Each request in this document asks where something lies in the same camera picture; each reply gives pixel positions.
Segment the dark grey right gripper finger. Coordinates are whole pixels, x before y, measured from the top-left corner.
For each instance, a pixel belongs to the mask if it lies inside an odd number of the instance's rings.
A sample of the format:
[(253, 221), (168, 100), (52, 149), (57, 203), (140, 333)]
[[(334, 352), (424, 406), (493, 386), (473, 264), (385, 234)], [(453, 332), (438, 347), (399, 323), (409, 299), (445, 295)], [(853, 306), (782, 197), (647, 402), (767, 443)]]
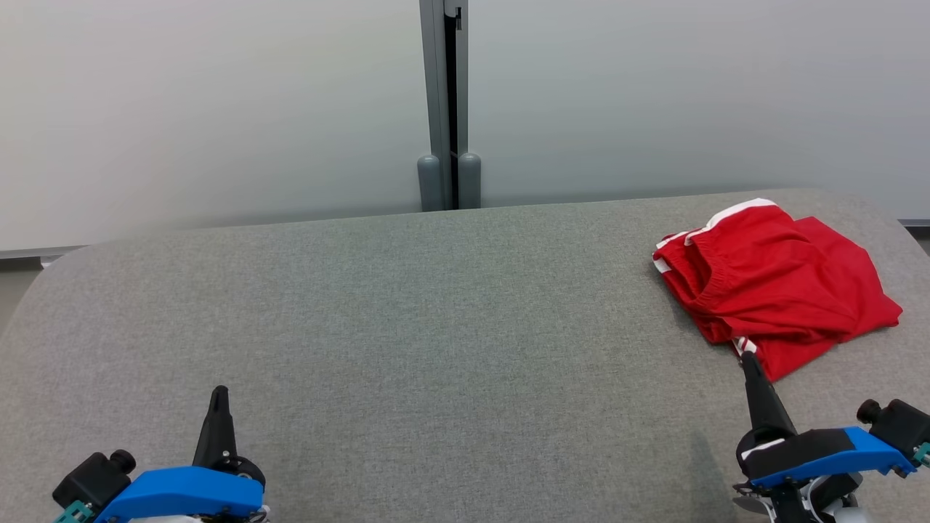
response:
[(770, 438), (767, 419), (769, 381), (756, 354), (744, 351), (740, 363), (745, 378), (745, 392), (754, 438)]
[(788, 416), (786, 408), (784, 404), (782, 404), (780, 397), (778, 397), (771, 381), (769, 381), (767, 407), (767, 419), (771, 437), (793, 437), (797, 435), (793, 421), (790, 416)]

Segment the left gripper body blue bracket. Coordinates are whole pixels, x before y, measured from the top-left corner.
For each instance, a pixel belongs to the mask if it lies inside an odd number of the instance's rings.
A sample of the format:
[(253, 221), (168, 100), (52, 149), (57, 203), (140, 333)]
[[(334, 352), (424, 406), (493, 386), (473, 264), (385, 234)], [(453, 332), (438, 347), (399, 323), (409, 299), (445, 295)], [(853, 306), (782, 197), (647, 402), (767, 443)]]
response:
[(266, 479), (246, 459), (236, 472), (200, 466), (156, 469), (130, 480), (135, 468), (130, 454), (95, 460), (114, 473), (120, 491), (103, 506), (95, 523), (180, 523), (182, 517), (197, 523), (252, 523), (265, 517)]

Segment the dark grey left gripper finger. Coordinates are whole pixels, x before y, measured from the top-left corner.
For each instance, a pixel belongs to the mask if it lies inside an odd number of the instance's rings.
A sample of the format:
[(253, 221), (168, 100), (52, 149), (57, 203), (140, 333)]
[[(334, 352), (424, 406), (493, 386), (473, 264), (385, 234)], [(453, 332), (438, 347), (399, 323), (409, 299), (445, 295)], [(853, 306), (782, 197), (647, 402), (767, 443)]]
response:
[(235, 438), (235, 421), (230, 413), (229, 389), (219, 385), (219, 459), (224, 466), (229, 466), (237, 457)]
[(217, 386), (211, 392), (205, 418), (203, 418), (203, 423), (195, 448), (195, 456), (193, 456), (193, 466), (210, 468), (213, 466), (213, 463), (215, 463), (216, 445), (214, 443), (213, 436), (213, 420), (216, 419), (216, 416), (219, 413), (219, 407), (220, 386)]

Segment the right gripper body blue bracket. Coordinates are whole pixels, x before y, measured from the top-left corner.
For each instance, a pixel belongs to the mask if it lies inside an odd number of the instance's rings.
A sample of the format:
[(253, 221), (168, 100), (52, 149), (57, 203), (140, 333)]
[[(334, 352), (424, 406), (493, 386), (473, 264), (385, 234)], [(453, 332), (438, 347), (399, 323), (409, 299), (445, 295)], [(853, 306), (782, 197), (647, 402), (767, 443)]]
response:
[(737, 454), (734, 502), (769, 523), (875, 523), (858, 503), (863, 473), (907, 479), (918, 464), (860, 427), (813, 429)]

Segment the red basketball jersey white trim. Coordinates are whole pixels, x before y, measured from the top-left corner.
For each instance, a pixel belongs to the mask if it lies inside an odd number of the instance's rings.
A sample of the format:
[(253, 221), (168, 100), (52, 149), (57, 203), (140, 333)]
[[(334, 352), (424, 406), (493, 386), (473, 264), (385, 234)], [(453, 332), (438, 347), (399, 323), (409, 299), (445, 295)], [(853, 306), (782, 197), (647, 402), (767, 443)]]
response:
[(765, 374), (778, 381), (838, 344), (898, 325), (902, 308), (881, 287), (864, 248), (814, 217), (794, 222), (804, 243), (765, 265), (735, 291), (744, 338)]

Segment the red basketball shorts white trim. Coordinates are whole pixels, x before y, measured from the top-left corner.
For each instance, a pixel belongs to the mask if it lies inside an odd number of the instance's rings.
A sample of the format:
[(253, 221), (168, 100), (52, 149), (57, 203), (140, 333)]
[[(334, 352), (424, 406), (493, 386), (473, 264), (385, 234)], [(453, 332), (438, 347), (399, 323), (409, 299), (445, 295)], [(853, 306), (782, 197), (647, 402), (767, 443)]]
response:
[(728, 206), (655, 246), (653, 264), (715, 341), (840, 340), (858, 314), (825, 249), (765, 198)]

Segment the grey rounded partition foot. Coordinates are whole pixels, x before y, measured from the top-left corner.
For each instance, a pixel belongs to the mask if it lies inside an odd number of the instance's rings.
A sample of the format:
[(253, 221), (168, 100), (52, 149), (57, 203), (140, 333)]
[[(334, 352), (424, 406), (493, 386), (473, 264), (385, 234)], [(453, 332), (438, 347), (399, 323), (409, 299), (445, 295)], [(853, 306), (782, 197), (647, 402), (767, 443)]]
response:
[(444, 170), (442, 161), (435, 155), (423, 155), (416, 161), (418, 187), (423, 212), (445, 211)]
[(482, 206), (482, 160), (476, 153), (458, 157), (458, 208), (476, 209)]

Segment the grey partition post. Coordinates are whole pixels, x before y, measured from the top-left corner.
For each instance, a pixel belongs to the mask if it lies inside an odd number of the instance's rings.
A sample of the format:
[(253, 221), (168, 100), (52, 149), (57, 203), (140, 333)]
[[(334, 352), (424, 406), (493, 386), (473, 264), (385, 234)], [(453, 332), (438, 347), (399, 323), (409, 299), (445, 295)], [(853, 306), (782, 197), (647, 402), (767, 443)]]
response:
[(458, 157), (469, 151), (469, 0), (418, 0), (429, 155), (442, 161), (446, 211), (458, 208)]

